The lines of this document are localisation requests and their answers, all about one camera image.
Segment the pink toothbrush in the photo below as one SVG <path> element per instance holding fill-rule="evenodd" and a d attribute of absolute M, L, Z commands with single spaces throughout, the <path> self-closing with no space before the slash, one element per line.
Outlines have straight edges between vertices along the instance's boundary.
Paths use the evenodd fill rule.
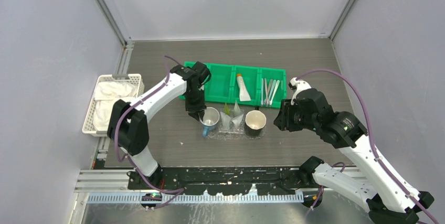
<path fill-rule="evenodd" d="M 267 82 L 266 78 L 264 78 L 263 81 L 264 81 L 264 102 L 263 102 L 263 104 L 264 104 L 264 106 L 267 106 L 268 102 L 269 102 L 268 101 L 268 82 Z"/>

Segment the green compartment bin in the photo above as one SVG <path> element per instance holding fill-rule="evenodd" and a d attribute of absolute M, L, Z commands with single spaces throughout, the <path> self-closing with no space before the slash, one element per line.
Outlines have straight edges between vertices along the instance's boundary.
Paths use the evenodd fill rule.
<path fill-rule="evenodd" d="M 216 103 L 234 104 L 235 101 L 241 105 L 261 106 L 261 78 L 280 80 L 271 108 L 279 108 L 281 100 L 287 97 L 287 73 L 284 69 L 251 67 L 241 65 L 224 65 L 217 63 L 206 63 L 210 69 L 211 79 L 205 84 L 205 101 Z M 241 102 L 239 100 L 239 87 L 236 74 L 242 74 L 251 101 Z"/>

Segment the clear plastic bag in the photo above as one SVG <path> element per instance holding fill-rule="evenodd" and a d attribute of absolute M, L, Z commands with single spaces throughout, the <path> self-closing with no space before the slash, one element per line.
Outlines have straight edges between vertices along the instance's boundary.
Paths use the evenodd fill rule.
<path fill-rule="evenodd" d="M 240 109 L 237 116 L 234 116 L 233 109 L 229 109 L 230 114 L 226 114 L 224 109 L 220 109 L 220 121 L 217 130 L 220 133 L 244 134 L 245 111 Z"/>

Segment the pale blue toothbrush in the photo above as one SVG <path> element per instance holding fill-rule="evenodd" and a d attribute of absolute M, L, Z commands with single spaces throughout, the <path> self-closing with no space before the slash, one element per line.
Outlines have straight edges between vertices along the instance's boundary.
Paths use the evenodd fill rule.
<path fill-rule="evenodd" d="M 275 82 L 274 79 L 272 79 L 272 80 L 273 80 L 273 83 L 272 83 L 272 86 L 271 86 L 271 90 L 270 90 L 270 94 L 269 94 L 269 99 L 270 99 L 270 97 L 271 97 L 271 91 L 273 90 L 273 86 L 274 86 L 274 82 Z"/>

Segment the dark green mug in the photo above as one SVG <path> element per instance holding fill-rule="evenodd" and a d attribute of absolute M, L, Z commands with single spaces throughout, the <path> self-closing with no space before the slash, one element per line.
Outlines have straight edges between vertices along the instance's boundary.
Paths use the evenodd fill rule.
<path fill-rule="evenodd" d="M 259 106 L 256 106 L 245 116 L 245 134 L 248 137 L 257 137 L 260 135 L 266 124 L 266 115 L 260 111 Z"/>

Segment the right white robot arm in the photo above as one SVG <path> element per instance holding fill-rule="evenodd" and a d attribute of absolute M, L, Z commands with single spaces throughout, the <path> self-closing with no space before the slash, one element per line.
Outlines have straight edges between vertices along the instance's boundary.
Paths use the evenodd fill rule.
<path fill-rule="evenodd" d="M 354 114 L 333 111 L 317 89 L 283 99 L 274 124 L 282 131 L 312 131 L 348 157 L 367 183 L 338 172 L 315 156 L 300 166 L 300 182 L 305 187 L 318 184 L 340 193 L 361 206 L 373 223 L 417 223 L 417 214 L 434 202 L 431 193 L 412 187 L 378 149 L 372 148 L 366 127 Z"/>

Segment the white red-cap toothpaste tube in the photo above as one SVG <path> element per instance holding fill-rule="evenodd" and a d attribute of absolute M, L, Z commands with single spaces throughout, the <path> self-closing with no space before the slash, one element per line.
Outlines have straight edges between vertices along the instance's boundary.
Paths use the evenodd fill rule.
<path fill-rule="evenodd" d="M 243 114 L 240 114 L 238 116 L 235 116 L 234 118 L 232 118 L 232 123 L 234 125 L 234 130 L 238 130 L 241 123 L 242 123 L 242 119 L 243 119 Z"/>

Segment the blue mug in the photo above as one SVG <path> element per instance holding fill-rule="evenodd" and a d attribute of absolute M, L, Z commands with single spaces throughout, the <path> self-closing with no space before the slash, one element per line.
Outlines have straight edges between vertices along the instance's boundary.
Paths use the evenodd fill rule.
<path fill-rule="evenodd" d="M 200 119 L 200 123 L 203 126 L 202 136 L 207 137 L 208 134 L 213 131 L 220 121 L 220 113 L 213 107 L 207 107 L 204 110 L 203 118 Z"/>

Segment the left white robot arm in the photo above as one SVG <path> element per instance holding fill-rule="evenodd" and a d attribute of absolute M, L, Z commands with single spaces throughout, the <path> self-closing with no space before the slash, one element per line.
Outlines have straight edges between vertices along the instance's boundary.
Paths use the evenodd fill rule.
<path fill-rule="evenodd" d="M 141 183 L 156 189 L 161 182 L 160 166 L 149 148 L 149 121 L 172 100 L 183 95 L 185 110 L 196 120 L 204 117 L 204 85 L 211 78 L 204 63 L 192 67 L 178 64 L 153 88 L 129 102 L 117 100 L 111 111 L 107 136 L 114 141 L 115 151 L 122 150 L 142 173 Z"/>

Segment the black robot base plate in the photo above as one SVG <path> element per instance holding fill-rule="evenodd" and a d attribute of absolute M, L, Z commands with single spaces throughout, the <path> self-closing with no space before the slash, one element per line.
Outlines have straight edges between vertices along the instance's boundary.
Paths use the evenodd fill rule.
<path fill-rule="evenodd" d="M 167 167 L 155 172 L 148 181 L 168 194 L 246 195 L 255 190 L 260 196 L 292 195 L 297 190 L 314 197 L 318 184 L 298 168 L 272 167 Z"/>

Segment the pale mint toothpaste tube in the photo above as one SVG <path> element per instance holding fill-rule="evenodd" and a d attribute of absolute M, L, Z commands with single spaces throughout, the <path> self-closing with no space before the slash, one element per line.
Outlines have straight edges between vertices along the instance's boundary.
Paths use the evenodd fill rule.
<path fill-rule="evenodd" d="M 224 130 L 230 129 L 231 117 L 229 115 L 226 115 L 223 111 L 221 111 L 220 112 L 220 119 L 221 119 L 221 127 Z"/>

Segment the yellow-green toothpaste tube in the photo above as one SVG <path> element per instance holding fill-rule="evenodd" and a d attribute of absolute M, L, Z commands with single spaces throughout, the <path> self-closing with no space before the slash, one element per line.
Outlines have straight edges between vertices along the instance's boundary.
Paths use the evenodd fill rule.
<path fill-rule="evenodd" d="M 230 115 L 230 109 L 229 109 L 227 103 L 225 103 L 225 106 L 224 106 L 224 113 L 225 113 L 226 115 Z"/>

